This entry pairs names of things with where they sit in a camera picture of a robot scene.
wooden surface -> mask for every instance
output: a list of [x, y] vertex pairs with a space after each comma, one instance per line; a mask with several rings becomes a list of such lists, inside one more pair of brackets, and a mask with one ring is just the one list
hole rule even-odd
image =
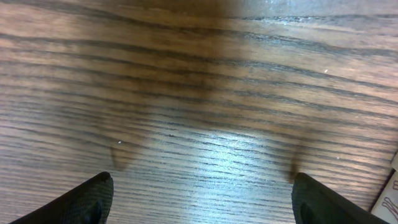
[[108, 223], [293, 223], [297, 171], [370, 209], [397, 4], [0, 0], [0, 223], [104, 170]]

